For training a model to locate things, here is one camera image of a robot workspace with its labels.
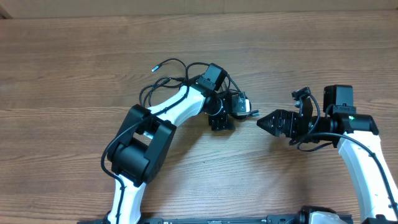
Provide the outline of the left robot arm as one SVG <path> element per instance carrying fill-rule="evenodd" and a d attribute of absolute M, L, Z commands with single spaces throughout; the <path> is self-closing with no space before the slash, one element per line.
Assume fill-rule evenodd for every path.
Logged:
<path fill-rule="evenodd" d="M 213 131 L 233 130 L 229 117 L 245 118 L 251 103 L 228 72 L 208 63 L 193 78 L 178 79 L 178 92 L 152 106 L 141 99 L 127 113 L 116 136 L 101 156 L 102 170 L 115 181 L 112 209 L 102 223 L 138 223 L 145 187 L 160 171 L 177 128 L 200 113 Z"/>

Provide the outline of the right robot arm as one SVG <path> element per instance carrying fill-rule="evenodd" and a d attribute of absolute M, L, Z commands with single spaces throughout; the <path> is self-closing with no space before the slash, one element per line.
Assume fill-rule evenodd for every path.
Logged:
<path fill-rule="evenodd" d="M 293 91 L 298 112 L 275 110 L 257 126 L 291 146 L 315 143 L 317 151 L 332 145 L 343 158 L 358 199 L 362 223 L 397 223 L 397 186 L 381 149 L 373 117 L 359 114 L 351 85 L 329 85 L 319 105 L 309 88 Z"/>

